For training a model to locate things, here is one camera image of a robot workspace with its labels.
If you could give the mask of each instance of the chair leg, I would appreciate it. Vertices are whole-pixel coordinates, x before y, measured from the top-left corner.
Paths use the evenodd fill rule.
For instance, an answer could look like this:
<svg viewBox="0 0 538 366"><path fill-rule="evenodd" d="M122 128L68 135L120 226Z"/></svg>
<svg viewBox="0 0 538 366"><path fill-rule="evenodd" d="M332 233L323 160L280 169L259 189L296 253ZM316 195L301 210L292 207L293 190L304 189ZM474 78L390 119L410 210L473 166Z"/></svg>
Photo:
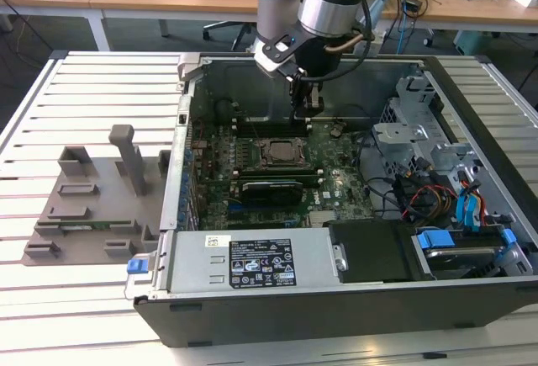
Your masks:
<svg viewBox="0 0 538 366"><path fill-rule="evenodd" d="M431 47L434 43L434 36L435 32L433 29L428 28L428 37L424 38L423 44L424 46Z"/></svg>
<svg viewBox="0 0 538 366"><path fill-rule="evenodd" d="M168 23L165 19L159 20L159 28L161 29L161 36L166 38L170 33L168 32Z"/></svg>
<svg viewBox="0 0 538 366"><path fill-rule="evenodd" d="M203 40L209 40L209 31L211 29L218 29L218 28L227 28L227 27L234 27L236 25L242 25L243 23L239 21L221 21L219 23L205 25L202 30L202 37Z"/></svg>
<svg viewBox="0 0 538 366"><path fill-rule="evenodd" d="M241 29L239 33L237 34L237 38L235 38L234 44L232 45L232 52L235 52L235 48L237 48L237 45L243 40L243 36L245 36L247 32L250 32L249 31L250 29L251 29L251 25L248 23L244 23L241 26Z"/></svg>

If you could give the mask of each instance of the barcode sticker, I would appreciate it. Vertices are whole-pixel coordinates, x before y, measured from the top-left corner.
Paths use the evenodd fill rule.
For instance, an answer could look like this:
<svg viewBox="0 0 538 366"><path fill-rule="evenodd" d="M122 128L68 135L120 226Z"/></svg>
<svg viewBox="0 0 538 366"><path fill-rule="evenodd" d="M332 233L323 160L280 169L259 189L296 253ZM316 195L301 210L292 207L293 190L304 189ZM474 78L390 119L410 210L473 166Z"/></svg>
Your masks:
<svg viewBox="0 0 538 366"><path fill-rule="evenodd" d="M227 247L232 236L205 236L206 247Z"/></svg>

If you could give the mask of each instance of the blue cable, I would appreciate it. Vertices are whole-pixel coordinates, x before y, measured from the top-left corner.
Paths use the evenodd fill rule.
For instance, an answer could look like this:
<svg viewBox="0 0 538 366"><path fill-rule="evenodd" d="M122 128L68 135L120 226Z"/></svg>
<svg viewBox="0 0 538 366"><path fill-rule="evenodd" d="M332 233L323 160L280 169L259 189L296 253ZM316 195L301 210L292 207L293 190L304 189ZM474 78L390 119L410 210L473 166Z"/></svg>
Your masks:
<svg viewBox="0 0 538 366"><path fill-rule="evenodd" d="M400 54L400 48L402 47L402 40L404 40L404 33L405 33L405 21L407 18L407 7L405 3L403 4L403 28L404 30L400 33L400 40L398 41L398 48L396 49L396 55Z"/></svg>

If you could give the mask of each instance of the office chair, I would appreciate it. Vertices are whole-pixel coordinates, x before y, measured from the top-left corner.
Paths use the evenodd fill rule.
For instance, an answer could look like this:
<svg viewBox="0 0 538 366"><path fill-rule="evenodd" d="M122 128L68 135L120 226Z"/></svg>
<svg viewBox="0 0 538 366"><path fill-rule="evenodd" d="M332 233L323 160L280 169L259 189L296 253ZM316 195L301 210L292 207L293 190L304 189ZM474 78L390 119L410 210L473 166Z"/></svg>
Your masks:
<svg viewBox="0 0 538 366"><path fill-rule="evenodd" d="M211 40L211 36L209 36L209 31L211 29L235 27L238 25L241 26L241 29L239 30L239 33L237 34L237 37L235 37L234 43L232 44L232 51L235 52L237 45L243 40L243 36L252 32L252 27L255 25L254 23L241 23L239 21L221 21L220 23L205 25L203 27L202 37L204 40Z"/></svg>

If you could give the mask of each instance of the blue latch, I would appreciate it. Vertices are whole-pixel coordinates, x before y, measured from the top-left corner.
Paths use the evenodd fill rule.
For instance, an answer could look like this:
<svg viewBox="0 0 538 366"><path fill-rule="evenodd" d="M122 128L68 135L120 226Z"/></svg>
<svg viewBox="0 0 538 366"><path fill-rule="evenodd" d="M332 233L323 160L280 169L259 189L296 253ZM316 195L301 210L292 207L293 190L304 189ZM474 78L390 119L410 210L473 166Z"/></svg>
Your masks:
<svg viewBox="0 0 538 366"><path fill-rule="evenodd" d="M517 242L517 238L515 238L515 234L511 229L504 229L501 234L503 235L503 239L506 242L507 246L514 242Z"/></svg>
<svg viewBox="0 0 538 366"><path fill-rule="evenodd" d="M136 275L139 273L148 273L149 261L147 259L133 258L127 262L127 273Z"/></svg>
<svg viewBox="0 0 538 366"><path fill-rule="evenodd" d="M423 250L428 248L453 247L456 245L448 230L425 230L419 234L418 238Z"/></svg>

